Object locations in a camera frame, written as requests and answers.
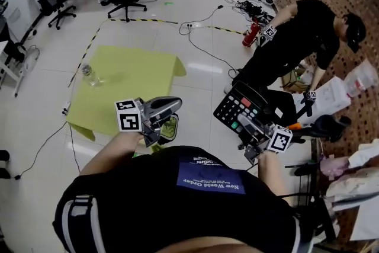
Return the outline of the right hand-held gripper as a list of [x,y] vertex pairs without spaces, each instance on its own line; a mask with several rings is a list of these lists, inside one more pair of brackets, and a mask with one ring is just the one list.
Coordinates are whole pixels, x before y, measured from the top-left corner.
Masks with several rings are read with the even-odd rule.
[[244,156],[251,165],[257,163],[258,156],[269,150],[274,153],[284,153],[290,145],[293,133],[278,124],[259,126],[243,114],[237,116],[242,127],[239,138],[242,140]]

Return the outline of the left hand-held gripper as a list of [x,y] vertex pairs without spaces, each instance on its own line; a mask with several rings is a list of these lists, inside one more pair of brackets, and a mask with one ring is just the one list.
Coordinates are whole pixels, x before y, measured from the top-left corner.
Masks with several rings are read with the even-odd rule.
[[156,97],[148,102],[141,98],[114,103],[120,132],[135,132],[144,136],[146,147],[160,139],[159,123],[167,121],[182,106],[179,97]]

